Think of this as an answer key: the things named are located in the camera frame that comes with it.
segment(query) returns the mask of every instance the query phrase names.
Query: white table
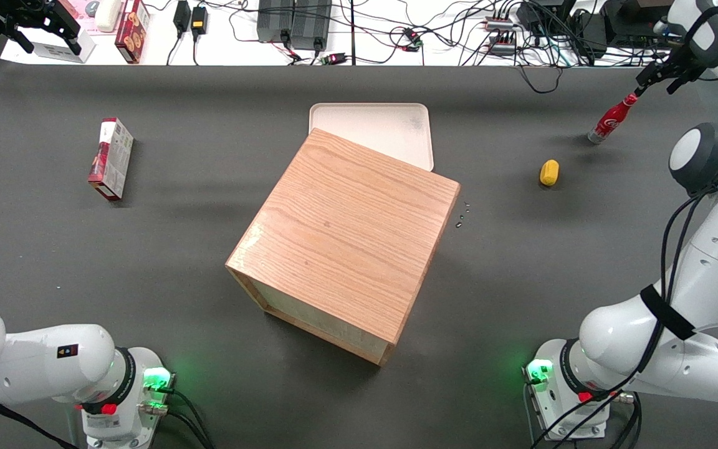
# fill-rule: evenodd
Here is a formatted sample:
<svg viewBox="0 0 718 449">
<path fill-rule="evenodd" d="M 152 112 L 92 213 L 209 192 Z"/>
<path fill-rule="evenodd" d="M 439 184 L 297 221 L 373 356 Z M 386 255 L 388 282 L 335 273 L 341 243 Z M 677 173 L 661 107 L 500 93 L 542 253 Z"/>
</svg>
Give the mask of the white table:
<svg viewBox="0 0 718 449">
<path fill-rule="evenodd" d="M 246 9 L 257 9 L 259 0 L 245 0 L 247 2 Z M 162 8 L 166 4 L 166 0 L 145 0 L 146 5 Z M 350 3 L 348 0 L 333 0 L 330 23 L 330 36 L 328 37 L 328 47 L 324 54 L 344 52 L 351 54 L 351 34 L 350 34 Z M 410 0 L 408 5 L 408 17 L 411 22 L 422 24 L 430 20 L 435 14 L 439 14 L 453 3 L 453 0 Z M 428 26 L 437 28 L 447 25 L 456 20 L 456 15 L 462 9 L 468 8 L 475 2 L 456 3 L 448 9 L 447 14 L 435 18 Z M 485 2 L 482 5 L 491 7 L 493 2 Z M 504 0 L 498 0 L 496 5 L 499 7 L 504 5 Z M 599 9 L 603 1 L 595 2 L 593 0 L 578 0 L 575 9 Z M 408 53 L 405 51 L 395 51 L 382 45 L 381 42 L 391 45 L 390 37 L 387 32 L 397 26 L 397 23 L 378 20 L 376 18 L 367 17 L 369 14 L 378 17 L 385 17 L 397 22 L 409 23 L 406 17 L 406 4 L 401 0 L 357 0 L 355 6 L 355 24 L 356 24 L 356 49 L 357 56 L 368 60 L 387 60 L 387 65 L 459 65 L 472 54 L 471 51 L 462 51 L 462 48 L 456 46 L 450 48 L 440 42 L 433 34 L 425 34 L 423 37 L 424 49 L 423 53 Z M 197 2 L 191 1 L 190 6 L 194 7 Z M 287 65 L 291 59 L 283 54 L 272 44 L 261 42 L 240 42 L 234 38 L 234 34 L 242 40 L 254 40 L 256 34 L 256 12 L 236 12 L 234 8 L 239 8 L 237 2 L 231 3 L 223 8 L 214 8 L 207 6 L 209 12 L 208 33 L 199 38 L 196 49 L 196 60 L 200 65 Z M 176 9 L 176 0 L 170 0 L 168 6 L 163 11 L 148 8 L 151 14 L 151 23 L 148 26 L 148 35 L 146 38 L 146 46 L 143 49 L 142 65 L 165 65 L 168 58 L 168 52 L 176 42 L 176 28 L 172 24 L 172 18 Z M 482 27 L 484 16 L 490 12 L 477 12 L 468 18 L 464 35 L 461 36 L 461 42 L 467 48 L 475 49 L 487 37 L 488 33 Z M 361 28 L 376 29 L 383 33 L 373 33 L 372 35 Z M 459 40 L 459 28 L 461 23 L 456 24 L 454 40 Z M 52 34 L 48 34 L 40 29 L 23 29 L 23 33 L 30 40 L 43 43 L 56 43 L 62 45 L 62 39 Z M 442 34 L 448 36 L 449 29 L 440 30 Z M 519 29 L 517 32 L 518 42 L 524 42 L 530 34 Z M 92 52 L 86 64 L 89 65 L 125 65 L 122 55 L 114 46 L 114 35 L 93 36 L 92 40 L 97 43 L 96 49 Z M 552 60 L 559 65 L 576 65 L 578 58 L 566 44 L 556 43 L 553 47 Z M 304 59 L 313 57 L 313 51 L 297 52 Z M 526 63 L 530 65 L 544 65 L 544 62 L 550 60 L 548 51 L 527 51 L 524 55 Z M 629 59 L 627 53 L 619 51 L 619 49 L 609 48 L 611 55 L 606 55 L 601 62 L 613 65 L 624 62 L 640 62 L 640 59 Z M 518 63 L 522 63 L 522 58 L 518 57 Z M 14 62 L 22 62 L 26 64 L 74 64 L 73 62 L 63 62 L 62 60 L 46 59 L 38 57 L 35 54 L 28 54 L 23 51 L 15 42 L 8 42 L 2 52 L 2 59 L 13 60 Z M 182 41 L 177 46 L 171 58 L 171 65 L 193 65 L 193 40 L 192 35 L 188 33 L 183 35 Z M 369 62 L 357 61 L 357 65 L 368 65 Z M 494 57 L 489 55 L 485 57 L 481 65 L 515 65 L 512 57 Z"/>
</svg>

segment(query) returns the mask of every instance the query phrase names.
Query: warning label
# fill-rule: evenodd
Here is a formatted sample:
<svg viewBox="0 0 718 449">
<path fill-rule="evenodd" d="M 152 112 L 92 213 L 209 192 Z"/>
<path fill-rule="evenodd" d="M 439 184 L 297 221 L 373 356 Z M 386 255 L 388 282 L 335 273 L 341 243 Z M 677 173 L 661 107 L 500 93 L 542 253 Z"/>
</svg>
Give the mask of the warning label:
<svg viewBox="0 0 718 449">
<path fill-rule="evenodd" d="M 112 429 L 120 427 L 118 415 L 88 415 L 88 427 L 91 429 Z"/>
</svg>

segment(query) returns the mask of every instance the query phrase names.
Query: wooden box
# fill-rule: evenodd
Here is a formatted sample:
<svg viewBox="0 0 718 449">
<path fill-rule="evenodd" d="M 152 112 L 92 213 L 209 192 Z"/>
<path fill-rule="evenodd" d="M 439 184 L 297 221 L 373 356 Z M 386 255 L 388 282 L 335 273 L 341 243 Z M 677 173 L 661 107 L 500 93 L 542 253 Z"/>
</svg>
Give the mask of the wooden box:
<svg viewBox="0 0 718 449">
<path fill-rule="evenodd" d="M 459 187 L 313 130 L 226 266 L 265 312 L 383 365 Z"/>
</svg>

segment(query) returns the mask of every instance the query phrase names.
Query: wood grain surface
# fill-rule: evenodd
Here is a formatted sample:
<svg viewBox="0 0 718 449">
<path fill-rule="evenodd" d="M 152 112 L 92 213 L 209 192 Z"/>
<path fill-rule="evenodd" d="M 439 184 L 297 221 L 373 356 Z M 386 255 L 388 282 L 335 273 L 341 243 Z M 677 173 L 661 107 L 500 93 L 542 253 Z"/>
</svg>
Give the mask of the wood grain surface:
<svg viewBox="0 0 718 449">
<path fill-rule="evenodd" d="M 394 345 L 458 194 L 455 181 L 313 130 L 226 265 L 249 294 L 246 276 Z"/>
</svg>

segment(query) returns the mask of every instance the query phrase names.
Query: green led light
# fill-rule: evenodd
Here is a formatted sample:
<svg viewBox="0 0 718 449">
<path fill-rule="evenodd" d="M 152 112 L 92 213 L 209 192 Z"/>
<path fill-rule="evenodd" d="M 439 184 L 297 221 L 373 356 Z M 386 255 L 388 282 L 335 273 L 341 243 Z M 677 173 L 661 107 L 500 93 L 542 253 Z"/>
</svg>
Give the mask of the green led light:
<svg viewBox="0 0 718 449">
<path fill-rule="evenodd" d="M 536 359 L 528 364 L 528 374 L 532 380 L 544 382 L 547 380 L 547 375 L 553 370 L 553 362 L 549 360 Z"/>
<path fill-rule="evenodd" d="M 146 389 L 162 389 L 171 383 L 171 372 L 163 367 L 147 369 L 143 372 L 143 386 Z"/>
</svg>

